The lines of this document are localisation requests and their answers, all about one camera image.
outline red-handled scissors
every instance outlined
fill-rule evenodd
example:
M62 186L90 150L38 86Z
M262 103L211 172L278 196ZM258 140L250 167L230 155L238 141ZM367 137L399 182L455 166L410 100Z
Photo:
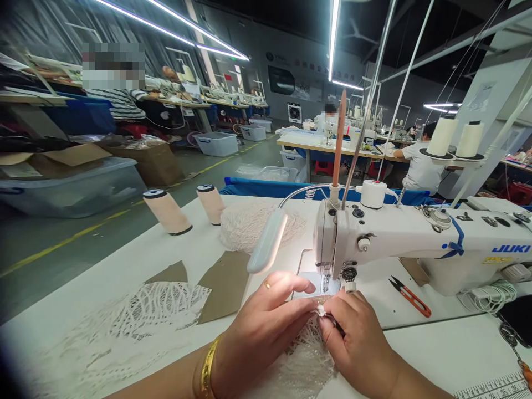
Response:
M401 283L399 280L397 280L394 276L392 276L392 279L394 279L395 281L392 281L390 279L388 279L388 281L392 283L395 289L399 291L401 295L403 295L406 298L406 300L414 306L414 308L419 310L420 313L426 318L429 318L430 316L432 316L431 310L428 308L427 305L421 302L421 299L419 299L417 296L412 294L412 292L408 288L406 288L405 285Z

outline ceiling light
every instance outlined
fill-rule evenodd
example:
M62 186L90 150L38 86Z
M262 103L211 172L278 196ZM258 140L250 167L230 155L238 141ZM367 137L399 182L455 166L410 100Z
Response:
M454 104L449 104L449 103L445 103L445 104L423 104L423 106L425 107L429 107L429 106L439 106L439 107L446 107L446 106L453 106Z
M338 80L332 80L332 82L334 84L339 84L341 86L346 86L346 87L349 87L349 88L352 88L352 89L355 89L355 90L364 90L362 87L359 87L359 86L353 86L353 85L350 85L350 84L347 84L347 83L344 83L344 82L340 82Z
M214 40L216 43L218 44L221 44L222 46L224 46L226 49L234 52L236 55L233 55L233 57L236 57L236 58L240 58L240 59L243 59L245 61L249 61L249 58L246 57L244 54L242 54L241 52L239 52L238 50L232 48L229 44L221 41L220 39L218 39L216 36L214 36L213 34L207 32L205 29L201 28L199 25L196 25L195 23L193 23L192 21L189 21L187 18L179 15L178 13L176 13L175 11L169 9L168 7L166 7L164 4L161 4L159 3L158 1L156 0L148 0L150 3L152 3L154 6L157 6L159 7L161 10L163 11L166 11L168 14L170 14L171 16L173 16L174 18L177 18L179 19L181 22L184 22L186 23L188 26L190 26L191 28L197 30L198 32L200 32L201 34L204 34L205 36L207 36L209 39L211 40Z
M227 55L229 57L235 57L235 58L243 59L245 61L249 61L249 58L247 58L245 56L241 57L240 55L224 52L224 51L212 48L212 47L207 47L207 46L204 46L203 44L196 44L196 46L197 46L197 48L201 48L201 49L207 50L207 51L212 51L213 53L224 54L224 55Z
M336 44L339 11L340 0L332 0L331 43L329 45L329 81L332 81L333 79L334 46Z
M434 106L432 106L432 105L430 105L430 104L424 104L424 107L425 107L425 108L429 108L429 109L434 110L434 111L443 112L444 114L447 113L447 110L445 110L445 109L441 109L441 108L436 108L436 107L434 107Z
M168 36L171 36L171 37L173 37L173 38L175 38L177 40L181 40L182 42L185 42L186 44L194 46L194 43L189 42L187 39L184 39L181 36L178 36L175 33L170 32L169 30L163 29L160 26L157 26L157 25L151 23L150 21L147 21L147 20L145 20L143 18L140 18L139 16L136 16L135 14L130 13L129 11L126 11L126 10L124 10L124 9L122 9L120 7L117 7L117 6L115 6L115 5L111 4L111 3L108 3L108 2L106 2L104 0L95 0L95 1L97 1L98 3L104 4L104 5L112 8L115 11L118 11L121 14L124 14L124 15L126 15L126 16L128 16L130 18L133 18L133 19L135 19L135 20L137 20L139 22L142 22L143 24L148 25L148 26L152 27L153 29L157 29L158 31L160 31L162 33L166 33Z

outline woman's right hand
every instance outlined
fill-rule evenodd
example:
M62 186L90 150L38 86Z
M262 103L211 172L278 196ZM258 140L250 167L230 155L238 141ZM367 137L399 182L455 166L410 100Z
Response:
M377 315L360 291L342 289L323 305L345 332L342 338L328 318L320 318L327 349L348 383L370 399L388 399L404 360L390 347Z

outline measuring ruler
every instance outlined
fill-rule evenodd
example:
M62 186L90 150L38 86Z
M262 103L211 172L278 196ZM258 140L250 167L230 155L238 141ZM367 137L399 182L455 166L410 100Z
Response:
M456 392L454 397L457 399L528 399L532 397L532 392L528 388L523 373L517 371Z

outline woman's left hand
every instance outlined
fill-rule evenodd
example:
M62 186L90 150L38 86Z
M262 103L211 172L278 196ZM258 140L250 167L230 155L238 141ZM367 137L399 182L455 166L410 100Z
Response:
M318 303L312 298L285 301L293 291L315 290L303 277L274 272L248 298L214 354L211 387L217 399L240 396L288 348Z

